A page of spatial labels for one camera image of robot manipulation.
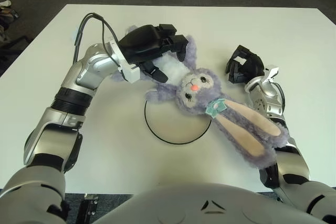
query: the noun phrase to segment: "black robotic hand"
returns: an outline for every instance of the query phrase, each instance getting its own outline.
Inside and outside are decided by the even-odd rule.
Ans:
[[[184,60],[188,40],[175,33],[173,25],[145,25],[128,33],[118,46],[129,64],[136,64],[145,75],[158,82],[166,82],[168,77],[152,60],[167,51],[176,52],[179,61]]]

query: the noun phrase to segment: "purple plush rabbit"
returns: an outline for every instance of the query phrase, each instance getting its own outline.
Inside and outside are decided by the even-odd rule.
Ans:
[[[155,103],[175,99],[181,110],[208,114],[246,161],[259,169],[270,166],[276,160],[274,148],[283,147],[288,141],[288,130],[222,93],[215,73],[196,69],[196,44],[191,36],[187,40],[184,62],[171,52],[153,61],[168,81],[155,81],[156,89],[148,91],[146,99]]]

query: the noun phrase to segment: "pink nose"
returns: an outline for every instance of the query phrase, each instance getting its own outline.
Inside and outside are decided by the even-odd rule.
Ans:
[[[192,91],[197,91],[198,90],[198,86],[197,85],[192,85],[191,86],[191,90]]]

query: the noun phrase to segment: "black cable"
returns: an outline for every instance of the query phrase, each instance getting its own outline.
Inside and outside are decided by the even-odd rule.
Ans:
[[[144,116],[145,116],[145,121],[146,121],[146,124],[147,124],[147,127],[149,128],[149,130],[150,130],[150,131],[153,133],[153,135],[156,136],[158,139],[160,139],[160,140],[162,140],[162,141],[164,141],[164,142],[166,142],[166,143],[173,144],[173,145],[184,145],[184,144],[189,144],[189,143],[192,143],[193,141],[196,141],[196,140],[199,139],[201,136],[203,136],[203,135],[205,134],[205,132],[208,131],[208,129],[209,129],[210,125],[211,125],[211,122],[212,122],[212,120],[210,120],[209,125],[208,125],[208,127],[204,130],[204,132],[203,132],[200,136],[198,136],[197,138],[195,138],[195,139],[193,139],[193,140],[191,140],[191,141],[189,141],[189,142],[186,142],[186,143],[174,143],[174,142],[169,142],[168,140],[165,140],[165,139],[159,137],[159,136],[154,132],[154,130],[150,127],[150,125],[149,125],[149,123],[148,123],[148,120],[147,120],[147,116],[146,116],[146,107],[147,107],[147,100],[146,100],[146,103],[145,103],[145,108],[144,108],[143,114],[144,114]]]
[[[286,105],[285,94],[283,93],[283,90],[282,90],[280,84],[278,84],[276,82],[272,82],[272,84],[274,84],[280,92],[281,100],[282,100],[282,112],[284,112],[285,111],[285,105]]]
[[[105,23],[102,21],[101,22],[102,24],[102,33],[101,33],[101,40],[103,42],[103,48],[104,48],[104,51],[106,52],[106,54],[111,58],[111,60],[118,66],[120,67],[120,65],[112,58],[112,56],[110,55],[110,53],[107,51],[106,49],[106,46],[105,46],[105,40],[104,40],[104,31],[105,31]]]
[[[116,36],[116,34],[114,33],[113,29],[111,28],[111,26],[104,20],[104,18],[100,15],[98,15],[97,13],[88,13],[87,15],[85,15],[85,17],[83,18],[83,20],[81,21],[79,28],[78,28],[78,32],[77,32],[77,36],[76,36],[76,40],[75,40],[75,52],[73,53],[73,61],[72,63],[76,63],[78,61],[78,52],[79,52],[79,46],[80,46],[80,42],[82,40],[82,36],[83,36],[83,30],[84,27],[87,23],[87,21],[91,18],[95,18],[97,20],[100,20],[102,22],[102,43],[103,43],[103,47],[104,50],[106,52],[106,54],[111,58],[111,60],[119,67],[120,65],[112,58],[112,56],[108,53],[105,43],[104,43],[104,26],[106,25],[107,28],[110,30],[110,32],[112,33],[112,36],[114,38],[114,40],[116,41],[116,43],[118,43],[118,38]]]

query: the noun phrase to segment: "black ring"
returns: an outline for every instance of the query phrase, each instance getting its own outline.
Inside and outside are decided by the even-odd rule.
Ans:
[[[146,106],[147,106],[147,100],[146,100],[145,108],[144,108],[144,111],[143,111],[143,114],[144,114],[144,116],[145,116],[145,121],[146,121],[147,127],[148,127],[149,130],[154,134],[154,136],[156,136],[158,139],[160,139],[160,140],[162,140],[162,141],[164,141],[164,142],[166,142],[166,143],[168,143],[168,144],[173,144],[173,145],[184,145],[184,144],[192,143],[192,142],[196,141],[197,139],[199,139],[201,136],[203,136],[203,135],[205,134],[205,132],[207,132],[207,130],[209,129],[209,127],[210,127],[210,125],[211,125],[211,122],[212,122],[212,120],[210,120],[210,123],[209,123],[208,127],[205,129],[205,131],[204,131],[199,137],[195,138],[194,140],[191,140],[190,142],[186,142],[186,143],[171,143],[171,142],[169,142],[169,141],[167,141],[167,140],[164,140],[164,139],[160,138],[160,137],[159,137],[158,135],[156,135],[156,134],[154,133],[154,131],[151,129],[151,127],[150,127],[149,124],[148,124],[147,117],[146,117]]]

